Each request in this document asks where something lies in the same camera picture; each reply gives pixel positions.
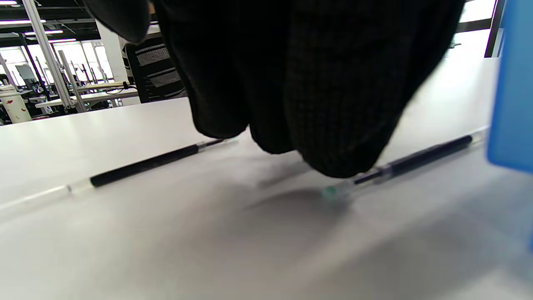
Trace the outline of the person's left hand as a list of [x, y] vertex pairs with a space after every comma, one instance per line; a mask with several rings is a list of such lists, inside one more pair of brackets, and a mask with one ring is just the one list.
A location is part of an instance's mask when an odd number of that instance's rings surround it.
[[270, 154], [349, 178], [371, 169], [438, 66], [463, 0], [86, 0], [128, 42], [154, 9], [196, 130], [246, 129]]

